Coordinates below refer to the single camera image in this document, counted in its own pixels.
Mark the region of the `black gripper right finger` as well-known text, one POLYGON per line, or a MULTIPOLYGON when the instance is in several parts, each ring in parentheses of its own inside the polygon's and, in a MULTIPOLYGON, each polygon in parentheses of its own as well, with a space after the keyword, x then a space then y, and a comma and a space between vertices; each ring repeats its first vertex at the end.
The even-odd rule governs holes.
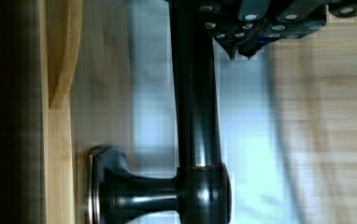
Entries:
POLYGON ((238 53, 251 58, 262 47, 283 38, 302 38, 326 24, 326 14, 357 17, 357 0, 240 0, 238 18, 249 26, 238 53))

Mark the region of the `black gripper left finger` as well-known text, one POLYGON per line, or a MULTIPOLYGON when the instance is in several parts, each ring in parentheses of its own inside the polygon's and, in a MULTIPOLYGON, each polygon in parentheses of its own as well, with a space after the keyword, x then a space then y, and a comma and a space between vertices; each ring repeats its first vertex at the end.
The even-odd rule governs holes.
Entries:
POLYGON ((233 60, 236 53, 250 59, 263 46, 265 0, 166 0, 194 15, 201 27, 233 60))

